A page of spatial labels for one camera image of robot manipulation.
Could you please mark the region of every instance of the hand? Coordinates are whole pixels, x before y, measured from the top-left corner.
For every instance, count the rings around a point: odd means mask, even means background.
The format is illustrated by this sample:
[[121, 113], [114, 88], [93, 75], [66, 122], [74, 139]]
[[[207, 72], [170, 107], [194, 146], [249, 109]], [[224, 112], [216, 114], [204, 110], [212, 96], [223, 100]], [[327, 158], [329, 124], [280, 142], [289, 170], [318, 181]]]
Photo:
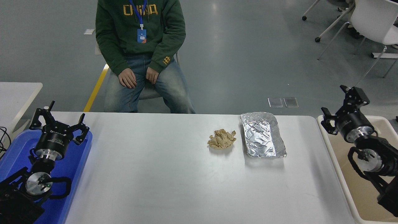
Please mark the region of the hand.
[[122, 86], [128, 88], [135, 88], [137, 85], [135, 74], [130, 68], [123, 70], [119, 74], [119, 82]]
[[158, 76], [159, 76], [159, 72], [148, 67], [148, 69], [146, 71], [146, 79], [148, 79], [152, 85], [156, 83]]

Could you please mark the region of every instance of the white chair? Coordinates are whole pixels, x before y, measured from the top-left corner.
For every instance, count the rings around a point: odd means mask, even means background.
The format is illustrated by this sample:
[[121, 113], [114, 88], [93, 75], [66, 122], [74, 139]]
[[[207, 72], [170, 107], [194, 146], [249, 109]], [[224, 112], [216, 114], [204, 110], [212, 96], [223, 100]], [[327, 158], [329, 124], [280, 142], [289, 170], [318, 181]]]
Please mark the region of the white chair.
[[[307, 14], [312, 10], [312, 8], [318, 4], [320, 0], [316, 0], [311, 7], [303, 14], [302, 16], [302, 20], [306, 21], [307, 20]], [[337, 6], [339, 8], [348, 8], [346, 10], [343, 11], [343, 13], [325, 30], [323, 31], [323, 33], [321, 33], [318, 37], [315, 38], [315, 42], [320, 42], [321, 38], [323, 35], [325, 35], [328, 31], [330, 31], [347, 13], [349, 13], [354, 7], [355, 7], [355, 3], [353, 2], [353, 4], [349, 7], [348, 3], [341, 2], [341, 1], [336, 1], [336, 0], [327, 0], [330, 4]]]
[[[96, 42], [96, 47], [95, 47], [95, 51], [94, 51], [95, 55], [102, 55], [100, 48], [98, 47], [98, 43]], [[178, 51], [176, 53], [176, 57], [175, 60], [177, 61], [177, 64], [179, 66], [180, 65], [180, 60], [179, 60], [179, 55], [178, 55]], [[145, 87], [142, 90], [142, 92], [140, 93], [140, 100], [148, 100], [148, 99], [154, 99], [154, 98], [158, 98], [160, 97], [160, 94], [158, 92], [156, 92], [155, 88], [153, 87], [153, 85], [149, 82], [145, 82]]]
[[[340, 31], [347, 24], [352, 24], [355, 29], [364, 36], [361, 44], [363, 44], [365, 39], [370, 39], [375, 42], [382, 43], [384, 45], [383, 51], [380, 53], [379, 57], [372, 64], [372, 66], [365, 72], [365, 74], [360, 78], [358, 83], [369, 73], [373, 66], [377, 63], [383, 53], [387, 50], [386, 45], [392, 45], [398, 43], [398, 28], [394, 26], [394, 22], [398, 17], [398, 3], [390, 0], [360, 0], [351, 16], [351, 22], [346, 22], [340, 30], [333, 37], [331, 42], [326, 46], [323, 52], [318, 57], [318, 60], [330, 46], [333, 40], [337, 37]], [[385, 78], [390, 72], [391, 68], [398, 61], [398, 59], [391, 65], [386, 74], [383, 76]]]

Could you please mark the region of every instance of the jeans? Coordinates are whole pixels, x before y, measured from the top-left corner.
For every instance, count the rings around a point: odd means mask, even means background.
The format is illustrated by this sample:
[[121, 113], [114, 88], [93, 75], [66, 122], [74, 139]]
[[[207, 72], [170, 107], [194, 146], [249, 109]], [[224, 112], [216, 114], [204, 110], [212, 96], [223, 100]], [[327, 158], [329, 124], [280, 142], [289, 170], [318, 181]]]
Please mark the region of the jeans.
[[[111, 72], [105, 95], [105, 112], [138, 112], [139, 95], [145, 82], [149, 82], [145, 76], [151, 56], [131, 56], [126, 57], [126, 61], [135, 74], [137, 86], [131, 89], [123, 87], [118, 75]], [[154, 88], [172, 114], [195, 114], [184, 75], [174, 60], [159, 74]]]

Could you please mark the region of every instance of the blue lanyard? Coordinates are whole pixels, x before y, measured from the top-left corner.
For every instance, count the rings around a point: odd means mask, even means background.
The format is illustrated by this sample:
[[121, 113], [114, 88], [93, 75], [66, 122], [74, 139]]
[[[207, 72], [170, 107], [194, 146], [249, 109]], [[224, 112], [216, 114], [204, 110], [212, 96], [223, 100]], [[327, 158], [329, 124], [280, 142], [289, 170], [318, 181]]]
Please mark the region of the blue lanyard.
[[141, 27], [141, 30], [144, 29], [144, 23], [142, 22], [142, 16], [143, 16], [144, 13], [145, 13], [146, 0], [144, 0], [144, 7], [142, 8], [142, 15], [141, 15], [140, 13], [138, 13], [138, 9], [137, 9], [137, 7], [135, 7], [135, 5], [134, 5], [134, 3], [133, 3], [133, 0], [130, 0], [130, 4], [133, 6], [134, 12], [135, 12], [135, 14], [137, 15], [138, 19], [140, 20], [140, 27]]

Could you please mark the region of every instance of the gray floor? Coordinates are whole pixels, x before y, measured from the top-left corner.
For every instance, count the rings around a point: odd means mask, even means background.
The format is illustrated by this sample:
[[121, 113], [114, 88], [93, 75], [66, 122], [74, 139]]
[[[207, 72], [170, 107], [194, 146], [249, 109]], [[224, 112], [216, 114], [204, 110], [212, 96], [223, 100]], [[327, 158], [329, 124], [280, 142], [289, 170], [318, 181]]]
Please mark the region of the gray floor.
[[[317, 117], [322, 106], [336, 112], [344, 99], [339, 85], [354, 85], [374, 61], [370, 53], [382, 50], [367, 40], [353, 55], [360, 40], [344, 30], [317, 61], [344, 23], [314, 42], [339, 15], [327, 1], [320, 1], [305, 22], [301, 16], [314, 0], [180, 1], [187, 25], [181, 67], [201, 114], [266, 111]], [[96, 0], [0, 3], [0, 81], [43, 83], [24, 117], [51, 100], [56, 101], [53, 110], [82, 111], [105, 64], [94, 55], [95, 36], [83, 35], [95, 27]], [[381, 59], [358, 86], [371, 100], [364, 114], [389, 120], [398, 115], [398, 66], [380, 78], [392, 63]], [[104, 89], [91, 111], [103, 110]], [[296, 97], [300, 107], [270, 108], [268, 97]], [[142, 100], [139, 107], [140, 112], [168, 112], [161, 98]]]

